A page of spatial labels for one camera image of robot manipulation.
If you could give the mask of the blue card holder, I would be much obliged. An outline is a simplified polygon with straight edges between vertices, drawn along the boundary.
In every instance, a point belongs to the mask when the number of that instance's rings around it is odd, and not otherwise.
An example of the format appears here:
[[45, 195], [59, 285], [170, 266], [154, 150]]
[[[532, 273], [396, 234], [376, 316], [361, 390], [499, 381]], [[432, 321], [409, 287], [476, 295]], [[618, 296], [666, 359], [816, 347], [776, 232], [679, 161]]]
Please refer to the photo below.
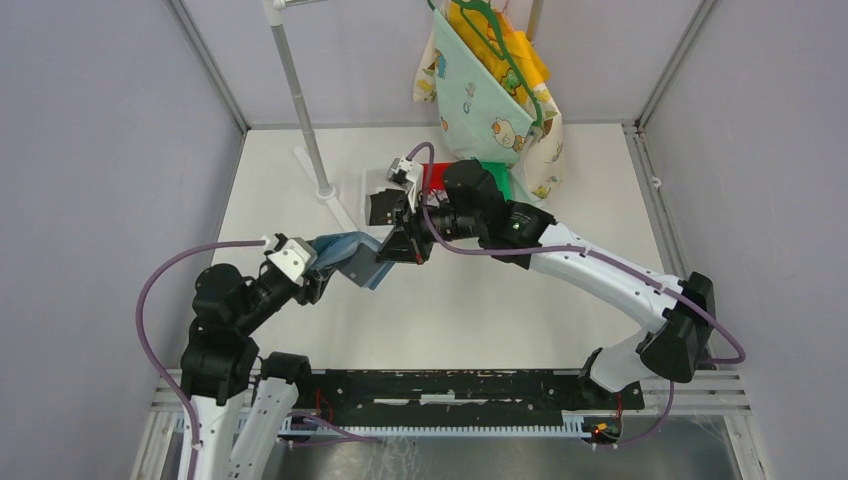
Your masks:
[[381, 245], [381, 241], [362, 231], [316, 237], [311, 247], [317, 258], [308, 272], [324, 278], [340, 272], [360, 288], [376, 290], [395, 265], [377, 259]]

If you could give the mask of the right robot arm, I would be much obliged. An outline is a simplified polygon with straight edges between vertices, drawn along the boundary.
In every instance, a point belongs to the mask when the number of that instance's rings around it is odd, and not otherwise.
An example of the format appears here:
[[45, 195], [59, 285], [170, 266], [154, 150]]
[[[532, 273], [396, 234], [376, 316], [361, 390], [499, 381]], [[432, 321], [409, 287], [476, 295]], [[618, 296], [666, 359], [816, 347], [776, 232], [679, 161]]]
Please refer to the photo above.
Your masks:
[[393, 228], [377, 253], [379, 260], [421, 265], [439, 242], [474, 239], [479, 245], [474, 255], [566, 281], [639, 325], [632, 336], [590, 354], [577, 382], [585, 405], [602, 408], [626, 386], [652, 374], [689, 383], [707, 364], [714, 330], [708, 319], [715, 313], [709, 277], [653, 272], [596, 247], [550, 213], [505, 199], [494, 176], [476, 160], [446, 167], [442, 201], [426, 198], [427, 173], [410, 159], [395, 159], [387, 179], [406, 196], [392, 209]]

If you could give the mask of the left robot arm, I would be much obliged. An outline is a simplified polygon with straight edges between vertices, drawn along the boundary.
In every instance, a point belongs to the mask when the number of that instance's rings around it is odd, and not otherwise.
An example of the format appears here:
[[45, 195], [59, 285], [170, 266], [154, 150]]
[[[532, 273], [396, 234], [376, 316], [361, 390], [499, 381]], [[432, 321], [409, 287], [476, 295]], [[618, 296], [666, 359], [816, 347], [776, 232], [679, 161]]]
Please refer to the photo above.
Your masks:
[[[186, 415], [181, 479], [257, 479], [285, 417], [314, 394], [304, 355], [272, 352], [251, 372], [259, 346], [251, 335], [286, 303], [316, 303], [327, 279], [309, 271], [290, 280], [270, 262], [257, 278], [216, 264], [197, 278], [188, 345], [180, 360], [179, 392]], [[243, 427], [237, 425], [249, 392], [256, 395]]]

